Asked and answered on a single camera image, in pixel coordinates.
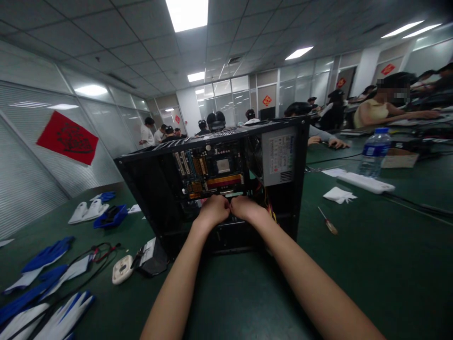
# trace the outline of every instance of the plastic bottle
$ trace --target plastic bottle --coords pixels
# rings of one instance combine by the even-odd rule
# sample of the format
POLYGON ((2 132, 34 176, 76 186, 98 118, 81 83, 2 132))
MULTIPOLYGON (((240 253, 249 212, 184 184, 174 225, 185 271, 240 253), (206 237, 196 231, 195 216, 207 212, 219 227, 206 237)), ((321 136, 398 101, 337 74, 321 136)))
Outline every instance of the plastic bottle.
POLYGON ((367 139, 363 147, 362 160, 359 165, 359 174, 376 178, 379 176, 382 161, 391 145, 388 128, 377 128, 374 135, 367 139))

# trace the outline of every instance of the bottle cap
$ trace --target bottle cap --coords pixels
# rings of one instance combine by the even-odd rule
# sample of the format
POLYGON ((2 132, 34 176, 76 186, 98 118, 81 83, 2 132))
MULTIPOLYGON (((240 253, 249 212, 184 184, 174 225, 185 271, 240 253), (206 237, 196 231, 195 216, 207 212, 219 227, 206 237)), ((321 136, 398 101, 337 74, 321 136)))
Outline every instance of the bottle cap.
POLYGON ((380 127, 374 130, 375 134, 388 133, 388 127, 380 127))

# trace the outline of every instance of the black computer case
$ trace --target black computer case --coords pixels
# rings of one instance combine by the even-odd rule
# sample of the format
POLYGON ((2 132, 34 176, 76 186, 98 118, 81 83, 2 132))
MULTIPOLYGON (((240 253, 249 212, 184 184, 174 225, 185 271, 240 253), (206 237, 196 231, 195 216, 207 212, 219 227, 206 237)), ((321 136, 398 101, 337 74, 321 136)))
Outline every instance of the black computer case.
MULTIPOLYGON (((190 137, 115 159, 121 175, 171 259, 179 254, 202 201, 247 195, 275 214, 294 240, 307 152, 309 119, 295 117, 190 137)), ((233 215, 214 228, 208 254, 263 247, 256 230, 233 215)))

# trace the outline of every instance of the table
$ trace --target table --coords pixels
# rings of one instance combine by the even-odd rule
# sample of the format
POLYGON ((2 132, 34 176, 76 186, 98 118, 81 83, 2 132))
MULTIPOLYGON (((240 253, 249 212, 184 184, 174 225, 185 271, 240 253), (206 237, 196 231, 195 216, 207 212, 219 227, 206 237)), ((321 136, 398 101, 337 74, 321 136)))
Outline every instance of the table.
MULTIPOLYGON (((312 145, 307 162, 354 155, 365 138, 351 139, 351 149, 332 151, 312 145)), ((353 170, 358 161, 313 164, 353 170)), ((414 169, 383 170, 382 178, 397 194, 419 203, 451 209, 453 157, 426 160, 414 169)), ((91 223, 67 225, 81 201, 115 190, 112 204, 135 203, 124 183, 88 190, 20 230, 0 249, 4 259, 0 288, 15 282, 20 270, 41 249, 76 237, 72 249, 55 265, 68 263, 100 242, 121 242, 117 261, 134 255, 154 237, 142 213, 129 215, 114 230, 92 229, 91 223)), ((453 221, 442 222, 410 210, 321 172, 305 174, 298 244, 345 290, 388 339, 451 337, 453 287, 453 221), (322 198, 334 186, 358 198, 339 205, 322 198), (335 224, 332 235, 317 209, 335 224)), ((89 289, 97 300, 75 330, 79 339, 138 339, 168 271, 145 279, 134 274, 120 286, 111 283, 111 263, 89 289)), ((63 296, 89 274, 63 285, 63 296)), ((20 294, 0 297, 0 305, 20 294)), ((295 300, 279 268, 266 253, 249 252, 204 260, 186 329, 187 339, 319 339, 295 300)))

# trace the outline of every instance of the yellow top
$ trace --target yellow top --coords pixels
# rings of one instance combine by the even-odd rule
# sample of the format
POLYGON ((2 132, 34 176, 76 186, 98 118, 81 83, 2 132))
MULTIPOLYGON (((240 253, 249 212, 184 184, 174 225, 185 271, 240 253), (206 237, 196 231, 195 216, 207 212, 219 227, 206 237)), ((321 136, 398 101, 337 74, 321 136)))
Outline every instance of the yellow top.
POLYGON ((369 109, 369 116, 372 119, 376 119, 376 120, 384 119, 384 118, 387 118, 387 116, 388 116, 387 103, 380 104, 377 101, 375 101, 374 99, 368 99, 359 105, 359 107, 357 108, 357 110, 354 114, 355 128, 363 127, 362 120, 359 117, 359 108, 365 103, 369 103, 371 106, 369 109))

